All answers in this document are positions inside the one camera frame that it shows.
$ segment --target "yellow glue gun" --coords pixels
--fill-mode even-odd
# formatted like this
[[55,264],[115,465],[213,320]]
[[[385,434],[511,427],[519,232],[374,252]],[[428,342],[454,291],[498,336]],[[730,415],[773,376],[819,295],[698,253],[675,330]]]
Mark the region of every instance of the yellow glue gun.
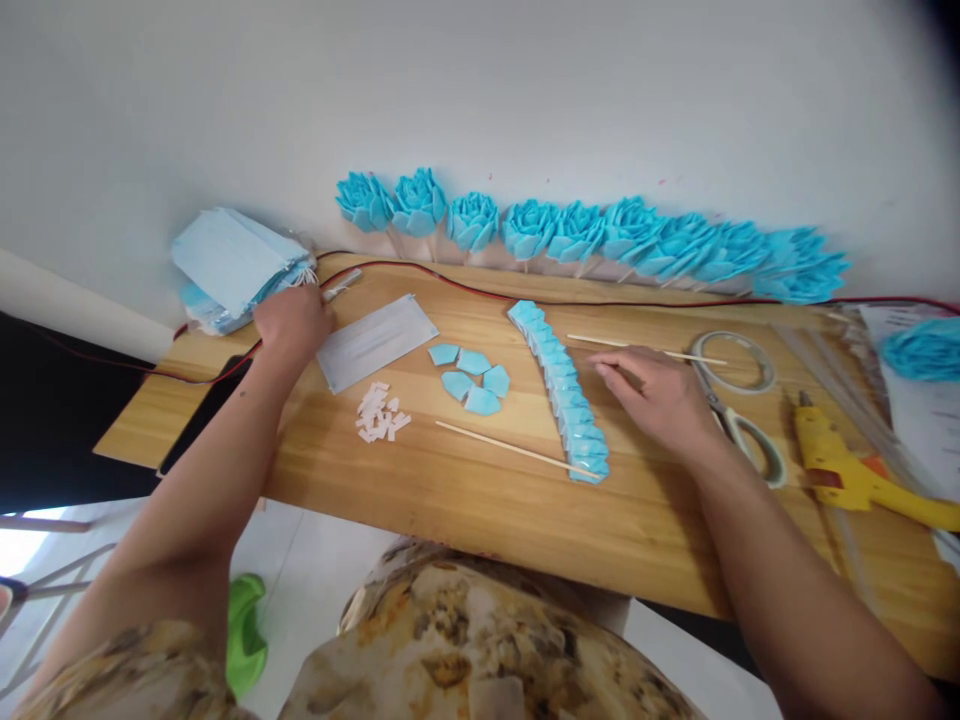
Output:
[[842,510],[869,510],[871,503],[927,527],[960,532],[960,504],[914,495],[886,479],[879,458],[860,460],[847,449],[837,426],[800,392],[794,415],[803,466],[810,471],[817,500]]

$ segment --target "person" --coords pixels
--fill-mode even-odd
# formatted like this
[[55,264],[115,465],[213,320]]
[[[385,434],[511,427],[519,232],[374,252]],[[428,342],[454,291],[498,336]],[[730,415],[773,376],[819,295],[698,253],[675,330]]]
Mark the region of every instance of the person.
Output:
[[[334,326],[315,286],[254,311],[263,347],[163,479],[56,637],[17,710],[40,718],[249,718],[225,681],[228,573],[284,402]],[[747,644],[787,716],[946,715],[931,683],[807,543],[715,423],[689,366],[590,358],[640,431],[696,483]],[[405,539],[304,662],[281,713],[698,717],[563,583]]]

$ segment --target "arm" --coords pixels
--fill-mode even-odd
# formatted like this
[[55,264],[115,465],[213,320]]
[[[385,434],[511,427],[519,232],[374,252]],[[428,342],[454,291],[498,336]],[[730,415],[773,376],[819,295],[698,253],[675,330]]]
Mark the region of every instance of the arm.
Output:
[[693,369],[648,348],[591,362],[637,426],[693,477],[740,628],[784,714],[945,716],[907,652],[727,440]]
[[30,695],[117,633],[155,620],[193,623],[223,661],[230,558],[263,490],[283,405],[333,327],[316,286],[274,295],[254,320],[263,347],[252,367],[84,593]]

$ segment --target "hand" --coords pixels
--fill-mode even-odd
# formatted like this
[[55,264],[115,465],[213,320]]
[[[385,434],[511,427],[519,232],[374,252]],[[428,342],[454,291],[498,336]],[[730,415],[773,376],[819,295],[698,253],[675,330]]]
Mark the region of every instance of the hand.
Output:
[[334,314],[316,285],[300,285],[271,295],[253,310],[253,321],[267,353],[306,366],[333,331]]
[[681,460],[729,445],[689,365],[646,347],[598,353],[589,360],[637,427]]

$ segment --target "floral shirt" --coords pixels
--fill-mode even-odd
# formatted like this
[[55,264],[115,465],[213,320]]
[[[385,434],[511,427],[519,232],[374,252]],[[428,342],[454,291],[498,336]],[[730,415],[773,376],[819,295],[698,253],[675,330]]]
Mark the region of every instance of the floral shirt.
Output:
[[[121,633],[17,720],[242,719],[223,668],[180,621]],[[702,717],[555,578],[409,538],[357,590],[280,713],[309,718]]]

